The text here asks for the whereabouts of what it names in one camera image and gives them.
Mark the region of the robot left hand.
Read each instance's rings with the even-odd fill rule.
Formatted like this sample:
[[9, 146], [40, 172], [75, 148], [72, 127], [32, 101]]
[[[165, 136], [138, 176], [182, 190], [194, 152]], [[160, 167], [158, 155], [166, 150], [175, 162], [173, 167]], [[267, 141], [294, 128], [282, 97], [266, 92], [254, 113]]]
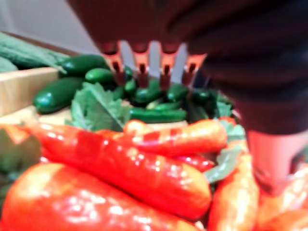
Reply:
[[308, 3], [305, 0], [71, 0], [96, 47], [135, 53], [182, 43], [234, 103], [261, 189], [279, 195], [308, 143]]

